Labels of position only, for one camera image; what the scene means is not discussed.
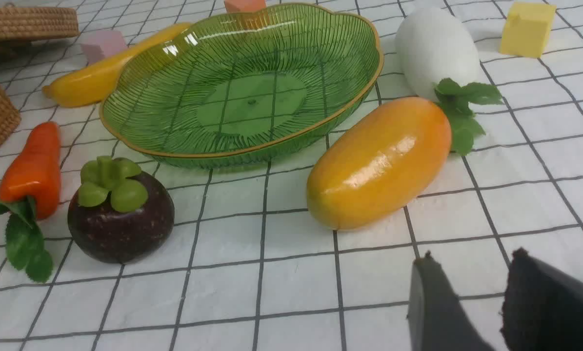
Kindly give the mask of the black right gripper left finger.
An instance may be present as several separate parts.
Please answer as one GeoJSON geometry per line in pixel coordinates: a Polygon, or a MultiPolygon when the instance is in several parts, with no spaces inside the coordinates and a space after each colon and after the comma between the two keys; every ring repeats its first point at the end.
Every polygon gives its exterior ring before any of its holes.
{"type": "Polygon", "coordinates": [[[407,320],[413,351],[491,351],[430,252],[412,264],[407,320]]]}

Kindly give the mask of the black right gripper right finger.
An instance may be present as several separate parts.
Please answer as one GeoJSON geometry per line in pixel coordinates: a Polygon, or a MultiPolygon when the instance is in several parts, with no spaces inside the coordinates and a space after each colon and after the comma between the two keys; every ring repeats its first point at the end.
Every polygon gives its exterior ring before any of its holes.
{"type": "Polygon", "coordinates": [[[523,248],[512,254],[501,315],[510,351],[583,351],[583,282],[523,248]]]}

